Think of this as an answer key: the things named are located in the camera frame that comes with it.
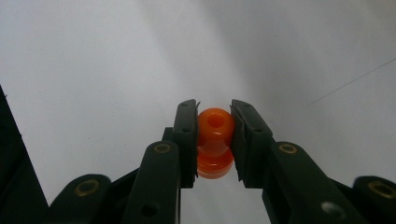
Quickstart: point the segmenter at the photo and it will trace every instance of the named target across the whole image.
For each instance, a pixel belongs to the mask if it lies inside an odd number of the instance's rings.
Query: orange cylinder
[[[198,116],[198,125],[198,175],[220,178],[233,165],[233,117],[223,109],[209,108]]]

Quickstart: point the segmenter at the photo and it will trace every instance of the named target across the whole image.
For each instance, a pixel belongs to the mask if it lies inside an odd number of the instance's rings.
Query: gray line
[[[379,69],[379,68],[382,68],[383,66],[386,66],[386,65],[388,65],[388,64],[390,64],[390,63],[393,63],[393,62],[395,62],[395,61],[396,61],[396,58],[390,60],[390,61],[387,62],[387,63],[384,63],[384,64],[378,66],[377,68],[373,69],[372,71],[370,71],[370,72],[368,72],[368,73],[364,73],[363,75],[361,75],[361,76],[359,76],[359,77],[357,77],[357,78],[355,78],[355,79],[353,79],[353,80],[347,82],[346,84],[342,85],[341,87],[339,87],[339,88],[337,88],[337,89],[335,89],[335,90],[333,90],[333,91],[327,93],[326,95],[324,95],[324,96],[318,98],[317,100],[315,100],[315,101],[313,101],[312,103],[306,105],[305,107],[311,106],[312,104],[314,104],[314,103],[316,103],[316,102],[322,100],[322,99],[325,98],[325,97],[330,96],[331,94],[335,93],[336,91],[339,91],[339,90],[343,89],[345,86],[351,84],[352,82],[354,82],[354,81],[356,81],[356,80],[358,80],[358,79],[361,79],[362,77],[365,77],[365,76],[367,76],[367,75],[370,75],[370,74],[372,74],[375,70],[377,70],[377,69]]]

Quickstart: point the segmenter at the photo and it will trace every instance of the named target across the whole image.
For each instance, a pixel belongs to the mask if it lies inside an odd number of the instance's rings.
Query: white surface
[[[330,177],[396,181],[396,3],[1,1],[0,84],[49,202],[139,166],[177,104],[255,105]],[[269,223],[236,172],[182,191],[181,223]]]

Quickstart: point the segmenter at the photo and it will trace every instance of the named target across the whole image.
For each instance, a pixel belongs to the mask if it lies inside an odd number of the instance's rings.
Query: orange object
[[[198,125],[198,175],[220,178],[233,165],[233,117],[223,109],[209,108],[198,116]]]

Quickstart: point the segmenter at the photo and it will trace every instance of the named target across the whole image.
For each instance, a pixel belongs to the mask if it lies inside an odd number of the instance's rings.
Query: hole
[[[146,203],[140,209],[140,213],[143,217],[155,217],[160,210],[160,206],[157,203]]]
[[[224,124],[224,117],[219,114],[211,114],[209,118],[207,118],[207,123],[212,128],[219,128]]]
[[[166,153],[170,150],[171,150],[171,147],[166,144],[159,144],[154,147],[154,151],[156,151],[157,153]]]
[[[396,189],[392,188],[389,185],[382,183],[381,181],[372,181],[368,183],[369,189],[372,190],[374,193],[387,198],[393,199],[396,198]]]
[[[325,213],[327,213],[327,215],[335,219],[344,219],[347,217],[344,209],[336,203],[324,202],[322,203],[321,208]]]
[[[85,180],[79,183],[75,188],[78,197],[85,197],[95,193],[99,189],[99,182],[95,179]]]
[[[296,147],[289,145],[289,144],[280,145],[279,150],[281,150],[285,153],[289,153],[289,154],[294,154],[294,153],[297,153],[297,151],[298,151]]]

